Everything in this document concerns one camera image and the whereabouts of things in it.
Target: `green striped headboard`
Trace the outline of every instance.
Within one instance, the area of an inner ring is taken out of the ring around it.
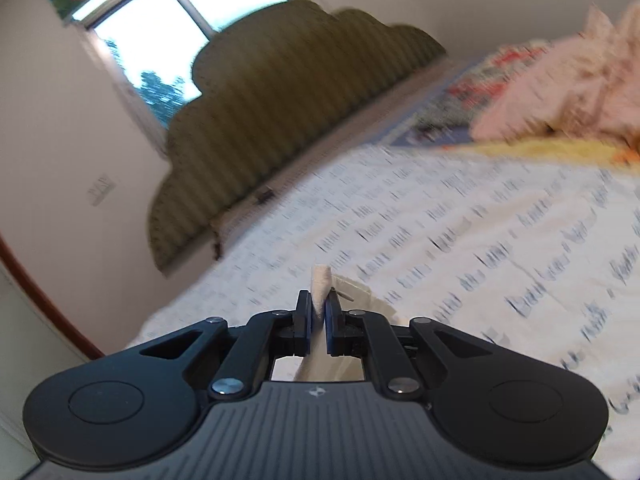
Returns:
[[[148,218],[164,270],[212,219],[301,150],[417,68],[444,54],[415,27],[306,0],[249,14],[196,56],[202,95],[169,124],[172,170]]]

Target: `window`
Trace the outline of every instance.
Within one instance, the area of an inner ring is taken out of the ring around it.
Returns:
[[[163,150],[173,115],[200,95],[191,81],[196,54],[229,24],[282,1],[88,0],[72,16],[111,57],[129,107]]]

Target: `silver bolt head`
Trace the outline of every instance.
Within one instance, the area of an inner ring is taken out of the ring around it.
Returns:
[[[412,394],[420,388],[420,383],[411,377],[396,377],[387,386],[396,394]]]
[[[218,379],[211,385],[211,389],[220,395],[232,395],[240,392],[244,388],[244,383],[233,377]]]

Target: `wall outlet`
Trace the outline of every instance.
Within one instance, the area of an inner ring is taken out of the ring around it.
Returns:
[[[98,205],[114,187],[116,187],[116,185],[107,175],[103,174],[99,176],[89,188],[89,191],[86,192],[89,203],[91,205]]]

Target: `white cloth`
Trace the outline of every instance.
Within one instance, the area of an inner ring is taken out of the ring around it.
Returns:
[[[389,321],[394,322],[396,311],[385,301],[371,294],[371,289],[361,283],[343,276],[331,274],[331,267],[314,266],[311,281],[311,297],[314,304],[314,322],[321,326],[314,327],[311,336],[310,354],[302,359],[300,368],[294,377],[295,381],[333,382],[333,381],[361,381],[364,378],[360,359],[348,356],[331,357],[326,351],[326,330],[324,325],[324,300],[331,288],[338,293],[338,300],[343,310],[359,308],[383,314]],[[276,361],[272,378],[286,377],[288,359]]]
[[[591,380],[610,403],[596,463],[636,480],[639,197],[640,180],[597,168],[357,149],[300,181],[137,341],[292,309],[327,264],[403,324],[434,317]]]

